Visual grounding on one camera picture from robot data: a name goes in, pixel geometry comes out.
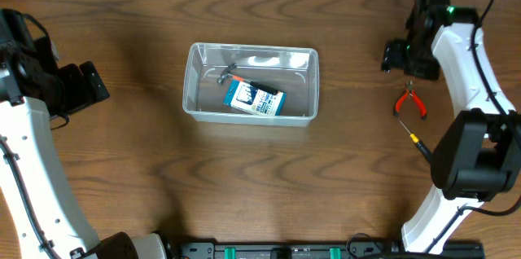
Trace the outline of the red handled pliers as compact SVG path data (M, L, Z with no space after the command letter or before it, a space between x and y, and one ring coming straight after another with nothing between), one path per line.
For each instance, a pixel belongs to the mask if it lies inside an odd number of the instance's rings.
M409 80L405 83L404 92L394 103L393 115L394 116L400 115L401 107L407 99L410 99L414 102L417 109L419 110L420 118L422 120L426 120L427 119L427 108L426 108L424 102L419 98L418 94L416 93L416 90L414 88L414 83L412 80Z

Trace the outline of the black yellow precision screwdriver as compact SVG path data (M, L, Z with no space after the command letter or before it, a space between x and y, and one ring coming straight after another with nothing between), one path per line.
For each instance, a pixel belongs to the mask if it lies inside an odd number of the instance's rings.
M400 124L404 127L404 129L407 131L409 137L411 138L414 146L418 149L418 151L422 154L423 158L428 162L431 163L432 160L432 153L430 149L427 147L427 145L419 138L417 137L401 120L398 119Z

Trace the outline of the clear plastic container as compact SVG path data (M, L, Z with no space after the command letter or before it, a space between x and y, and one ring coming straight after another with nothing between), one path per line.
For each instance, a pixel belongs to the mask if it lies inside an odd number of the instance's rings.
M223 103L231 78L217 78L230 64L233 74L287 94L279 116L254 116ZM317 115L318 53L312 48L198 42L186 63L183 110L197 121L244 125L306 126Z

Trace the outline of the blue white screwdriver box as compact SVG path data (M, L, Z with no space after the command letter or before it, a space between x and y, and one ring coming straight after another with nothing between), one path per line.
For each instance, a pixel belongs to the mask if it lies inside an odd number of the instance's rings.
M223 103L254 116L279 116L287 94L271 94L244 81L233 80Z

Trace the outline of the small hammer orange black handle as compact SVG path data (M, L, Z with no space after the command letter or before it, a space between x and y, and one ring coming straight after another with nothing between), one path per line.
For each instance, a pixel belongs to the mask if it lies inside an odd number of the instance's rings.
M267 85L264 85L264 84L261 84L260 82L257 82L257 81L250 81L244 77L241 77L241 76L238 76L238 75L235 75L232 73L232 71L234 69L237 68L237 65L236 64L230 64L228 65L220 74L220 76L217 78L217 84L219 85L223 85L224 82L231 78L232 80L236 80L236 81L241 81L241 82L245 82L247 83L248 85L254 87L254 88L257 88L258 90L263 90L264 92L267 92L269 94L272 94L272 95L276 95L279 90L273 88L273 87L270 87L270 86L267 86Z

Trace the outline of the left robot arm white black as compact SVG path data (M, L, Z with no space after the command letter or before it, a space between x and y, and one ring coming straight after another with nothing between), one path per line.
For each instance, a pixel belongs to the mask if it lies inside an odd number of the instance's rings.
M94 64L58 66L47 30L1 11L1 190L24 258L166 258L157 233L100 239L72 193L51 121L108 99Z

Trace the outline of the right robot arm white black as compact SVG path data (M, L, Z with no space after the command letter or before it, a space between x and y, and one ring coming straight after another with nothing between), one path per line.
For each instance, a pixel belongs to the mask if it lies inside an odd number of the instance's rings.
M520 115L499 86L473 7L450 0L414 0L404 39L384 48L381 69L449 88L454 120L433 150L415 145L431 168L433 185L401 228L406 252L441 255L450 235L472 212L509 191L520 172Z

